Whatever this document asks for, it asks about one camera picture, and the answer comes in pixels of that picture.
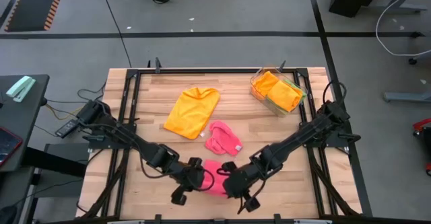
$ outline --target white cable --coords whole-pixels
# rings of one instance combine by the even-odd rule
[[[382,44],[383,48],[386,49],[386,51],[388,51],[390,54],[392,54],[393,56],[406,56],[406,57],[417,57],[426,53],[431,52],[431,50],[427,50],[425,52],[420,52],[420,53],[416,53],[416,54],[397,54],[397,53],[393,53],[391,52],[384,44],[383,42],[380,40],[380,38],[378,37],[378,25],[380,24],[380,19],[382,19],[382,16],[385,14],[385,12],[392,7],[392,5],[396,4],[398,1],[400,0],[396,0],[395,2],[393,2],[392,4],[390,4],[380,15],[380,17],[377,20],[377,24],[376,24],[376,38],[378,40],[378,42],[380,42],[380,44]]]

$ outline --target pink cloth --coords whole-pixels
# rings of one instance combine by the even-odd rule
[[[213,135],[205,142],[205,146],[214,153],[235,156],[242,149],[240,139],[223,122],[217,120],[211,123],[209,130]]]
[[[205,162],[203,163],[203,168],[208,170],[214,175],[214,185],[209,190],[204,192],[208,194],[214,194],[217,196],[227,197],[226,191],[224,190],[224,187],[223,187],[223,181],[227,178],[227,176],[222,176],[217,174],[217,170],[220,169],[221,167],[222,167],[222,163],[218,161],[205,160]],[[213,182],[213,178],[211,177],[211,175],[205,172],[203,174],[203,182],[202,182],[201,188],[208,188],[212,182]]]

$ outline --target wooden table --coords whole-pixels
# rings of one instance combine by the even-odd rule
[[[322,93],[328,84],[323,67],[308,68],[316,108],[322,104]],[[106,82],[103,101],[117,117],[125,83],[126,69],[111,69]],[[248,157],[260,148],[280,141],[298,130],[299,109],[285,118],[278,118],[250,94],[250,78],[253,74],[148,74],[141,78],[136,117],[137,134],[146,141],[164,143],[180,153],[180,160],[187,162],[190,157],[214,159],[221,162],[234,160],[241,166],[249,162]],[[133,85],[129,90],[132,97]],[[204,137],[190,141],[163,128],[172,107],[180,93],[191,87],[213,87],[220,91],[220,101],[211,119],[224,121],[243,142],[243,149],[236,157],[216,155],[204,147],[211,136],[208,126]],[[306,103],[308,120],[311,119]],[[349,205],[361,212],[356,185],[348,156],[336,149],[327,149],[327,161],[334,187]],[[111,150],[104,150],[87,168],[79,205],[89,207],[97,199],[106,184]],[[149,174],[157,172],[146,165]],[[256,183],[253,193],[259,186]],[[270,178],[258,196],[261,207],[251,213],[236,212],[240,206],[238,199],[225,199],[202,192],[186,193],[187,203],[178,206],[170,202],[170,195],[178,186],[171,178],[148,179],[141,172],[139,154],[132,150],[127,166],[127,177],[121,210],[121,219],[154,219],[162,214],[163,219],[272,219],[274,213],[288,218],[317,218],[317,208],[312,188],[310,166],[306,149],[299,147],[290,154],[283,169]],[[329,213],[326,191],[321,184],[325,210]],[[109,215],[113,214],[117,187],[112,191]]]

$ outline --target concrete floor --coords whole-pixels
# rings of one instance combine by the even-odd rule
[[[173,0],[156,5],[151,0],[108,0],[121,32],[317,32],[310,0]],[[328,12],[330,0],[317,0],[327,32],[373,32],[376,13],[361,10],[355,18]],[[374,0],[385,4],[389,0]],[[9,0],[0,0],[3,11]],[[409,0],[431,8],[431,0]],[[425,30],[431,12],[388,15],[385,32]],[[61,0],[48,32],[33,34],[116,33],[104,0]],[[431,39],[383,38],[395,52],[419,52]],[[127,38],[125,45],[134,67],[145,67],[159,57],[164,67],[228,67],[278,65],[326,67],[319,37]],[[329,38],[340,81],[348,88],[345,100],[352,116],[359,158],[375,217],[431,220],[431,178],[424,166],[430,160],[411,135],[411,125],[431,114],[422,104],[386,103],[384,91],[424,91],[420,80],[431,81],[430,60],[412,67],[406,58],[387,53],[376,38]],[[128,67],[119,38],[0,40],[0,74],[46,73],[51,76],[46,97],[78,100],[81,88],[98,89],[109,68]],[[79,105],[55,104],[72,111]],[[46,108],[37,125],[50,132],[60,127]],[[82,141],[64,140],[34,129],[30,145]],[[73,218],[77,198],[40,201],[36,218],[58,221]],[[47,213],[55,207],[54,213]]]

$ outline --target orange cloth in container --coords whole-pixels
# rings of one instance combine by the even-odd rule
[[[219,99],[220,93],[216,89],[194,87],[184,90],[164,128],[190,140],[196,139],[207,125]]]
[[[260,78],[253,82],[254,89],[257,90],[263,98],[268,94],[269,90],[279,81],[277,76],[272,74],[270,71],[265,72]]]
[[[268,92],[267,97],[280,108],[291,112],[300,102],[302,93],[298,93],[287,83],[278,81]]]

